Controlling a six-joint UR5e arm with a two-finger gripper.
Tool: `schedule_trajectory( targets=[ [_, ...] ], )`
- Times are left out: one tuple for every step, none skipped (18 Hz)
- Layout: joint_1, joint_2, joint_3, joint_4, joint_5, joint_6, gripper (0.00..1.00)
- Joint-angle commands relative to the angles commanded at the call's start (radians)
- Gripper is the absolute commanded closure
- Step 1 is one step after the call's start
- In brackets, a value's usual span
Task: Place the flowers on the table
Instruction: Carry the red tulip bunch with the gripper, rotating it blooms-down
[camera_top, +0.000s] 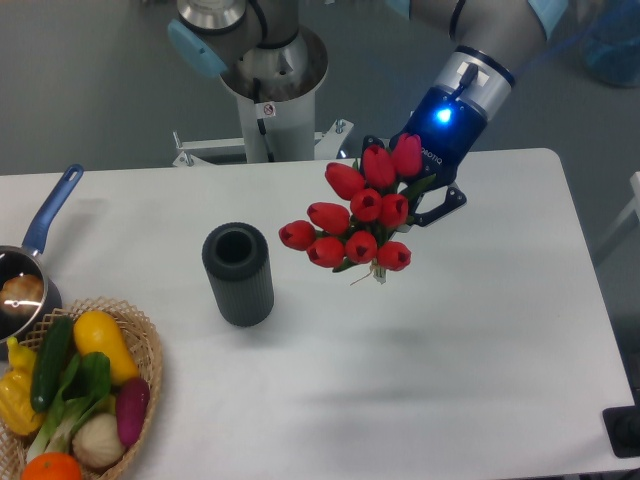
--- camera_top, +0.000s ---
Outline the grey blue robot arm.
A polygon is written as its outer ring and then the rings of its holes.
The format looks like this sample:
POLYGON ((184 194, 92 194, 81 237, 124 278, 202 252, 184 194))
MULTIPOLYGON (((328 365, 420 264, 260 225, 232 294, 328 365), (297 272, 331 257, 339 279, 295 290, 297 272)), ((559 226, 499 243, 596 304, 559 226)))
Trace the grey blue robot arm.
MULTIPOLYGON (((443 203, 418 211, 425 227, 464 205, 457 170, 514 88, 518 71, 551 38, 564 1, 394 1, 397 14, 446 32, 457 44, 405 131, 422 142, 423 167, 410 183, 444 189, 443 203)), ((167 28, 199 74, 236 97, 250 163, 315 155, 315 93, 328 68, 324 44, 299 21, 294 1, 181 1, 167 28)))

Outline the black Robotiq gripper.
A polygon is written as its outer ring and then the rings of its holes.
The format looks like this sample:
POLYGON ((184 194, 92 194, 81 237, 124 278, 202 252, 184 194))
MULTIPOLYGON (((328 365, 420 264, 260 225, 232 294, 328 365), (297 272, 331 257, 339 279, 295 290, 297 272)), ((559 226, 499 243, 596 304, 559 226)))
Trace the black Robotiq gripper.
MULTIPOLYGON (((395 149, 402 134, 418 135, 421 140, 421 170, 413 176, 402 176, 410 184, 430 175, 436 175, 430 189, 441 188, 442 202, 425 212, 418 208, 425 192, 409 202, 407 222, 397 228, 398 233, 408 233, 413 227, 426 228, 467 203, 467 196, 453 182, 458 167, 477 138, 486 127, 486 119, 464 102, 451 100, 445 90, 430 88, 405 126, 390 140, 395 149)), ((362 142, 362 159, 390 159, 387 144, 380 138, 367 135, 362 142)))

